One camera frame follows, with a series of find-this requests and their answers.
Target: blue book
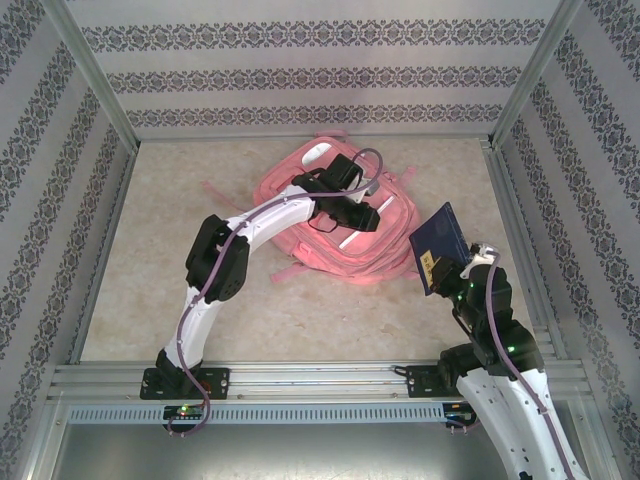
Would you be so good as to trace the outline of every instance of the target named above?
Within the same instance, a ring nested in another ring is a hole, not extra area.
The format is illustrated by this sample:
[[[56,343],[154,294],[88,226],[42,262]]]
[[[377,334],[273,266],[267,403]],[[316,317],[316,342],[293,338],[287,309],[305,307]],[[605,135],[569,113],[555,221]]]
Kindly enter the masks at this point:
[[[431,270],[438,257],[448,257],[462,265],[469,263],[471,254],[460,225],[449,202],[409,236],[416,256],[424,294],[431,295]]]

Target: beige floor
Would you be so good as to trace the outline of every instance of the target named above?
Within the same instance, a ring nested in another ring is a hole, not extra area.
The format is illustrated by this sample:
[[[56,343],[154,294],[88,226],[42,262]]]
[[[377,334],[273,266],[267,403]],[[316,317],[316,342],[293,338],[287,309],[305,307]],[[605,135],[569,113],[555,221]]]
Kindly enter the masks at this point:
[[[83,360],[154,360],[184,302],[184,260],[202,220],[236,212],[200,187],[212,181],[251,206],[261,176],[304,139],[143,144],[91,321]],[[517,318],[530,325],[511,252],[476,140],[354,138],[384,155],[390,170],[418,166],[409,193],[426,220],[450,201],[468,241],[504,254]],[[291,264],[270,242],[251,257],[243,290],[209,335],[207,360],[393,360],[437,358],[464,342],[447,300],[417,280],[357,287],[319,273],[274,285]]]

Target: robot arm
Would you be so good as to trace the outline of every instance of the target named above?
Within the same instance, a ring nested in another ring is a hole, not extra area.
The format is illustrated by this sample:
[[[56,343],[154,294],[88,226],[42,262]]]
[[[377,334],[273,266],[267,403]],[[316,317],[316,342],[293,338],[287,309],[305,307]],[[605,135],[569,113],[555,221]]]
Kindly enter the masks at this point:
[[[489,268],[494,261],[492,249],[474,245],[471,251],[474,255],[468,265],[441,258],[432,271],[434,291],[453,302],[453,315],[471,340],[470,344],[442,352],[440,371],[476,412],[509,478],[587,480],[551,401],[535,340],[512,318],[511,286],[504,270],[497,268],[491,286],[495,326],[520,378],[500,357],[485,302]],[[526,387],[533,391],[535,400]]]
[[[290,197],[298,193],[305,193],[305,190],[301,187],[289,185],[280,195],[273,198],[267,203],[275,203],[280,198]],[[270,238],[273,238],[283,230],[298,223],[306,222],[307,220],[309,220],[314,212],[314,207],[315,202],[311,198],[299,198],[290,202],[281,203],[271,209],[266,210],[256,219],[242,228],[238,232],[238,237],[241,238],[241,253],[239,257],[241,259],[240,263],[243,263],[244,266],[244,269],[242,269],[243,273],[246,272],[246,259],[248,259],[248,256],[251,255],[251,253],[253,253],[264,242],[266,242]],[[260,207],[256,207],[255,209],[243,213],[242,215],[227,219],[226,227],[224,227],[224,230],[233,230],[242,222],[244,222],[245,219],[258,208]],[[217,217],[215,217],[214,219],[209,217],[209,219],[205,221],[202,228],[200,229],[201,233],[199,233],[198,236],[200,237],[201,235],[206,235],[207,230],[215,231],[214,228],[218,225],[218,221],[216,219]],[[204,247],[205,251],[202,253],[199,251],[194,251],[198,249],[198,242],[196,240],[196,244],[194,244],[194,247],[192,248],[189,255],[189,259],[187,260],[189,266],[194,266],[194,263],[199,261],[200,258],[206,254],[206,249],[209,247],[210,245],[207,244],[206,247]],[[235,263],[235,267],[235,273],[241,271],[238,268],[237,262]],[[187,277],[187,280],[189,281],[189,287],[187,289],[187,298],[184,306],[185,310],[189,306],[189,303],[192,301],[192,299],[196,295],[198,295],[198,293],[200,293],[200,288],[198,288],[197,286],[199,283],[196,277],[197,272]],[[189,314],[189,317],[187,318],[182,330],[182,351],[184,352],[186,364],[190,369],[199,365],[202,361],[202,353],[204,350],[205,341],[207,339],[207,335],[209,335],[211,327],[213,326],[216,316],[222,308],[224,302],[240,289],[241,283],[244,283],[244,275],[242,275],[242,278],[237,278],[235,276],[233,278],[230,278],[226,285],[216,285],[214,283],[212,285],[212,288],[210,289],[210,301],[207,302],[207,297],[204,297],[196,304],[195,308],[191,310],[191,313]],[[169,343],[164,348],[167,360],[175,366],[180,365],[177,351],[177,340],[178,339],[176,331]]]
[[[181,393],[191,388],[185,370],[195,374],[199,369],[215,318],[223,303],[244,285],[249,256],[260,245],[320,212],[339,226],[363,232],[377,229],[376,209],[362,202],[362,196],[347,196],[376,188],[375,178],[357,188],[363,173],[354,160],[339,154],[326,169],[297,175],[283,192],[253,210],[227,220],[212,215],[203,222],[186,261],[189,288],[181,321],[156,360],[169,388]],[[355,190],[345,192],[353,185]],[[210,278],[214,268],[215,276]]]

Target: patterned wallpaper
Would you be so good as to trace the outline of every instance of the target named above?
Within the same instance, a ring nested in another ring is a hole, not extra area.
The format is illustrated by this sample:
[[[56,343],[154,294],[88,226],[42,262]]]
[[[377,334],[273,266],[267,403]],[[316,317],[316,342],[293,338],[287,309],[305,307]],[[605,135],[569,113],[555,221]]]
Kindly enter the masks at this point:
[[[586,1],[503,145],[567,349],[640,478],[637,4]]]
[[[150,139],[326,126],[490,133],[557,3],[68,5],[137,135]]]
[[[68,359],[132,161],[38,2],[0,1],[0,479]]]

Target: damask stripe pattern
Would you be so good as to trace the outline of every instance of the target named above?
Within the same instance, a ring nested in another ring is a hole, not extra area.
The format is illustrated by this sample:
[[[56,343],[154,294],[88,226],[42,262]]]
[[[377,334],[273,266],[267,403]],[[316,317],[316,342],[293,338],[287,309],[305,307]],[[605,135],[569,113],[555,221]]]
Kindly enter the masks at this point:
[[[596,366],[598,378],[604,385],[603,392],[613,421],[617,425],[618,436],[629,451],[632,468],[640,476],[640,448],[637,443],[637,439],[640,438],[640,426],[637,423],[637,416],[633,411],[631,398],[624,390],[625,384],[620,379],[620,368],[613,360],[610,342],[602,331],[598,312],[593,308],[591,295],[580,272],[580,265],[575,259],[566,227],[560,218],[558,206],[553,199],[538,154],[521,117],[511,129],[511,135],[524,163],[529,184],[540,209],[558,266],[562,271],[562,279],[569,293],[569,299],[586,339],[591,360]]]
[[[591,129],[597,135],[602,150],[608,155],[618,182],[624,186],[631,208],[640,222],[640,162],[638,147],[626,135],[627,129],[616,115],[613,103],[598,82],[593,68],[572,34],[562,39],[555,57],[573,93],[578,98],[582,111],[587,115]]]
[[[36,27],[44,18],[38,0],[14,0],[0,21],[0,85],[22,55]]]
[[[84,299],[82,301],[82,308],[80,309],[80,314],[78,315],[78,321],[76,322],[75,330],[73,332],[73,337],[71,338],[69,352],[67,353],[67,363],[71,362],[71,356],[73,355],[73,350],[76,348],[76,343],[78,342],[78,335],[80,334],[80,327],[82,319],[85,316],[85,312],[87,311],[87,307],[89,305],[89,299],[91,297],[91,292],[93,288],[93,282],[96,280],[96,276],[99,273],[98,268],[100,265],[100,260],[102,259],[102,252],[107,243],[107,236],[109,235],[109,227],[111,225],[111,221],[113,220],[113,215],[116,211],[116,207],[118,206],[118,198],[120,195],[120,190],[124,184],[125,176],[127,174],[127,170],[129,168],[129,164],[134,161],[136,157],[136,152],[132,152],[127,156],[127,159],[124,162],[124,167],[122,169],[122,173],[120,174],[120,179],[118,180],[118,186],[113,194],[113,203],[111,204],[111,210],[109,210],[109,215],[107,216],[107,222],[105,224],[104,233],[102,234],[102,239],[100,240],[100,247],[98,248],[98,253],[96,254],[96,261],[93,264],[93,268],[91,269],[91,277],[89,278],[89,283],[87,284],[87,292],[85,293]]]
[[[99,109],[98,99],[89,89],[78,108],[47,186],[42,192],[42,198],[29,224],[28,233],[24,237],[24,243],[18,250],[18,258],[13,262],[15,268],[9,273],[6,286],[2,289],[0,360],[4,360],[5,350],[11,343],[11,332],[15,329],[16,322],[22,313],[22,305],[26,301],[27,293],[31,290],[35,272],[40,266],[40,257],[49,242],[49,235],[62,208],[62,202]]]
[[[627,323],[627,332],[634,339],[634,346],[640,349],[640,288],[635,284],[634,276],[629,273],[629,264],[622,257],[616,235],[610,231],[611,225],[600,207],[600,200],[591,186],[587,169],[582,165],[578,150],[573,146],[569,131],[544,82],[536,85],[531,93],[531,101],[558,157],[567,186],[576,201],[595,254],[600,259],[609,290],[615,294],[622,319]]]
[[[589,0],[589,9],[609,34],[636,82],[640,82],[640,15],[629,0]]]
[[[493,122],[502,105],[323,105],[128,110],[136,127],[322,123]]]
[[[373,67],[109,74],[117,94],[307,88],[513,87],[519,67]]]
[[[44,129],[51,121],[53,110],[64,92],[76,64],[69,50],[60,42],[47,70],[38,82],[29,106],[18,120],[13,136],[0,158],[0,223],[11,205],[15,190],[22,183],[26,167],[31,163]]]
[[[29,361],[25,364],[26,371],[20,377],[19,390],[14,395],[15,401],[9,407],[8,421],[3,425],[3,435],[0,439],[0,445],[2,445],[0,465],[4,470],[0,470],[0,478],[11,478],[10,470],[16,462],[24,440],[27,421],[36,404],[36,394],[42,383],[44,366],[51,355],[51,345],[58,333],[58,325],[66,308],[67,296],[73,286],[118,144],[118,135],[113,126],[110,126],[76,215],[67,248],[62,255],[60,269],[56,273],[51,294],[47,299],[47,306],[42,312],[38,333],[29,351]]]
[[[542,19],[344,20],[84,27],[96,53],[371,45],[533,45]]]
[[[566,352],[570,355],[570,348],[569,345],[567,344],[564,332],[562,331],[560,322],[558,321],[558,309],[556,308],[555,305],[555,301],[553,300],[553,295],[551,294],[551,288],[549,287],[549,282],[547,281],[547,276],[544,273],[544,268],[542,267],[542,258],[540,258],[540,254],[538,253],[538,248],[536,247],[536,243],[534,241],[534,236],[533,236],[533,232],[531,231],[531,227],[529,226],[529,221],[527,220],[527,217],[525,215],[525,209],[524,206],[522,205],[522,200],[520,199],[520,196],[518,195],[518,189],[516,187],[516,182],[513,178],[513,173],[511,171],[511,168],[509,166],[509,163],[506,161],[506,159],[508,158],[506,151],[504,150],[503,147],[500,148],[500,151],[502,153],[502,158],[505,159],[505,166],[507,167],[507,173],[509,174],[509,180],[511,181],[511,185],[513,185],[513,190],[516,194],[516,200],[518,201],[518,206],[520,207],[520,211],[522,212],[522,220],[524,221],[524,226],[527,229],[527,235],[529,236],[529,244],[531,245],[531,249],[533,250],[533,254],[536,257],[536,264],[538,266],[538,270],[540,271],[540,275],[542,276],[542,281],[544,284],[544,289],[545,292],[547,294],[547,297],[549,298],[549,304],[551,306],[551,310],[553,310],[553,317],[555,318],[556,324],[558,325],[558,331],[560,332],[560,336],[562,337],[562,343],[564,344],[564,348],[566,350]]]

